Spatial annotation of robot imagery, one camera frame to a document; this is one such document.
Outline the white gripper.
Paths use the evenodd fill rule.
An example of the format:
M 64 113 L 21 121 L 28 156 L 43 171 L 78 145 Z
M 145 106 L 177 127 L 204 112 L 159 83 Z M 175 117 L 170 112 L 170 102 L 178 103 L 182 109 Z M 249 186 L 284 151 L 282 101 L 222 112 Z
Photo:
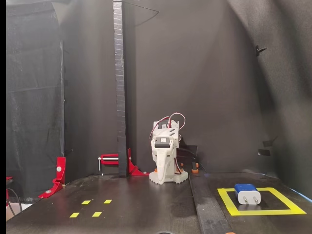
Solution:
M 152 155 L 156 157 L 157 172 L 153 175 L 154 182 L 163 184 L 166 178 L 167 169 L 176 157 L 176 140 L 172 136 L 154 136 L 151 140 Z M 167 156 L 158 155 L 158 151 L 164 149 Z

